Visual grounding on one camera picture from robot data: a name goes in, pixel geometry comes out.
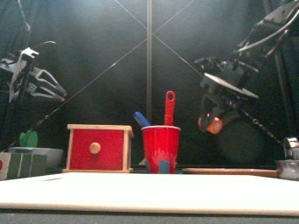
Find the metal pole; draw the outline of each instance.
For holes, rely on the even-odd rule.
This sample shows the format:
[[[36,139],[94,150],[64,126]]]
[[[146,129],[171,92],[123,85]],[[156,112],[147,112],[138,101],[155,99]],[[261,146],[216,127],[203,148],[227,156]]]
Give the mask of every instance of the metal pole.
[[[148,121],[152,121],[152,0],[147,0],[147,70],[146,70],[146,116]]]
[[[271,3],[269,0],[263,0],[266,14],[273,12]],[[285,63],[282,59],[282,53],[278,52],[275,54],[275,69],[278,73],[278,80],[281,85],[281,92],[285,104],[285,113],[286,113],[286,124],[289,129],[289,135],[297,136],[297,128],[295,128],[295,111],[291,103],[291,91],[290,91],[290,84],[287,80],[287,74],[285,70]]]

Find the drawer knob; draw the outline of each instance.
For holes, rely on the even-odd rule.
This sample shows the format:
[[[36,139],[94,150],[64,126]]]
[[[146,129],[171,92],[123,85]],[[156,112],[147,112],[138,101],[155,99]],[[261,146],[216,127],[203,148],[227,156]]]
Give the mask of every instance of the drawer knob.
[[[88,150],[91,154],[98,154],[100,152],[100,144],[92,143],[88,147]]]

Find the green object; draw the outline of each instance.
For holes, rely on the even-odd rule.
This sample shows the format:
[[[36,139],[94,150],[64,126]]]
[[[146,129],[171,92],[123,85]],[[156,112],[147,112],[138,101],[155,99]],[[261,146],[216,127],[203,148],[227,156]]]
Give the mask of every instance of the green object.
[[[20,146],[22,147],[36,147],[39,143],[39,137],[36,131],[27,130],[20,135]]]
[[[0,181],[46,175],[46,155],[2,152],[0,162]]]

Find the white table surface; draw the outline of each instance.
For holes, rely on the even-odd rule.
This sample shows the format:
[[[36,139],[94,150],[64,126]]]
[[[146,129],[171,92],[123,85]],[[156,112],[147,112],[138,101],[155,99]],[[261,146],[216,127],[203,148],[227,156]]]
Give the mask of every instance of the white table surface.
[[[0,189],[0,208],[299,216],[299,182],[278,178],[74,172]]]

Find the blue object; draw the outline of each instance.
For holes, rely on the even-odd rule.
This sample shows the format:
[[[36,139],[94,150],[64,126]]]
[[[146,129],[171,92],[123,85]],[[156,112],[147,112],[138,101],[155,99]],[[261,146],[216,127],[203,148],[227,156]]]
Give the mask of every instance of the blue object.
[[[151,123],[146,120],[146,117],[140,112],[135,112],[135,120],[139,123],[139,125],[143,127],[151,126]]]
[[[160,160],[160,165],[159,165],[159,173],[167,174],[170,173],[170,162],[166,160]]]

